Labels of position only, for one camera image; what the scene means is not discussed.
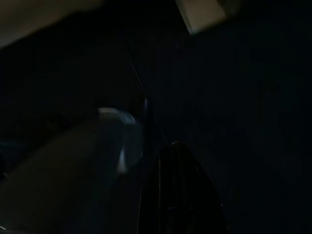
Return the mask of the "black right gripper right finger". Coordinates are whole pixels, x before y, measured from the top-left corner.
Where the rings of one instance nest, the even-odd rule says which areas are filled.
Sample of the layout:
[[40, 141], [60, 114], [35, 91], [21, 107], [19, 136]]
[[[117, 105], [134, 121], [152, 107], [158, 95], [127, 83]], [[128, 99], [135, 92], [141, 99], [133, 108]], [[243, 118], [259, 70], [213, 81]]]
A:
[[229, 232], [213, 183], [180, 141], [167, 145], [159, 154], [159, 232]]

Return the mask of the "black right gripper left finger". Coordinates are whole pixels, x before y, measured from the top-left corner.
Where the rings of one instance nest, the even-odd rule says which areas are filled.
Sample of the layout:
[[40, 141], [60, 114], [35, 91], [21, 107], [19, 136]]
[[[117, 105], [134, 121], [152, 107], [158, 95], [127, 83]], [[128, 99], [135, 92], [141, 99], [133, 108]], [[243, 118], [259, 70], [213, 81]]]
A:
[[160, 233], [160, 156], [148, 162], [144, 172], [139, 211], [137, 217], [138, 234]]

